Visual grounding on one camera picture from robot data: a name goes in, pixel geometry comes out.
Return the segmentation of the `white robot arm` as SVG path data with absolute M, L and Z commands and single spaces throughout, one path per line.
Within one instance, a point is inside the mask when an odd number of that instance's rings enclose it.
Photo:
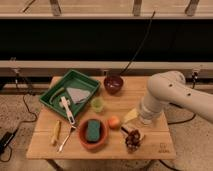
M 142 123 L 157 119 L 168 103 L 181 106 L 213 123 L 213 95 L 186 86 L 179 71 L 154 74 L 148 78 L 147 91 L 138 106 Z

